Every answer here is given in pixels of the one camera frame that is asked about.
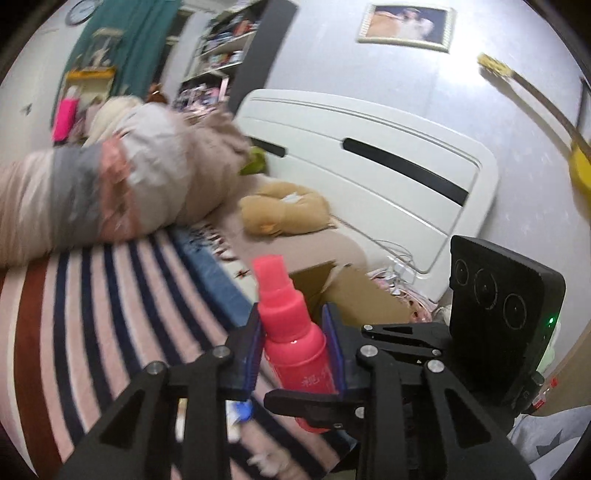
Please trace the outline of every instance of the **camera lens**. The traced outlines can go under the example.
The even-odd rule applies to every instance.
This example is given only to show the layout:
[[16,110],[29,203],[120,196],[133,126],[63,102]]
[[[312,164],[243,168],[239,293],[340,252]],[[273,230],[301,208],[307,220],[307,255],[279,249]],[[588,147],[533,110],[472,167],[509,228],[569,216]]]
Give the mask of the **camera lens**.
[[456,281],[463,287],[468,283],[468,266],[463,260],[456,261]]
[[513,330],[523,328],[527,318],[527,309],[525,308],[525,302],[519,295],[515,293],[507,295],[503,305],[503,318],[509,328]]
[[474,278],[474,295],[478,305],[490,310],[496,303],[496,281],[492,274],[485,270],[479,270]]

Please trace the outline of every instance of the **toy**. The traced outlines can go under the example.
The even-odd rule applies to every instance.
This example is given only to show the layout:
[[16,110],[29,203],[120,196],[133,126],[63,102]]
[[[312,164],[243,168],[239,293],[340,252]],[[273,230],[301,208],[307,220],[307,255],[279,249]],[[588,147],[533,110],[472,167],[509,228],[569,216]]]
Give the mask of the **toy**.
[[329,203],[306,187],[276,181],[239,202],[244,229],[251,235],[298,235],[330,226]]

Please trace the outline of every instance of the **blue item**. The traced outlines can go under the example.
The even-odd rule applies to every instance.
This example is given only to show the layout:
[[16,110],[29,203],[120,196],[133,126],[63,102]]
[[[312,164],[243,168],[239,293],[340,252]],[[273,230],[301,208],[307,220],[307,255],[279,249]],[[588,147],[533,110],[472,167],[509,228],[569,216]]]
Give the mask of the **blue item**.
[[252,418],[252,402],[250,400],[237,401],[234,403],[234,408],[238,413],[239,421],[248,421]]

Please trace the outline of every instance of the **wall clock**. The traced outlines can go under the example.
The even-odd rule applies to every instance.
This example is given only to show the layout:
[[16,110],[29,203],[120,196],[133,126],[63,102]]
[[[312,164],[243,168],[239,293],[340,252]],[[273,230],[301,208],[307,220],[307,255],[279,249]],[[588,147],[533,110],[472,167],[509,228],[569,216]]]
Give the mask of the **wall clock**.
[[99,3],[96,0],[82,0],[72,7],[66,15],[66,25],[80,25],[88,20],[96,11]]

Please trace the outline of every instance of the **cardboard box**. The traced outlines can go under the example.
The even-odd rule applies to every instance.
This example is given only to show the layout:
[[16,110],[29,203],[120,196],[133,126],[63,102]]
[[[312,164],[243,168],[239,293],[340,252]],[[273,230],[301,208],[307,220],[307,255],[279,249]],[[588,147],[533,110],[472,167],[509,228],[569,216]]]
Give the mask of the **cardboard box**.
[[[335,266],[327,262],[290,274],[316,323],[320,323],[322,305],[327,302],[337,305],[346,325],[408,323],[411,312],[406,303],[381,290],[365,273],[353,267],[333,272]],[[331,273],[334,278],[325,288]]]

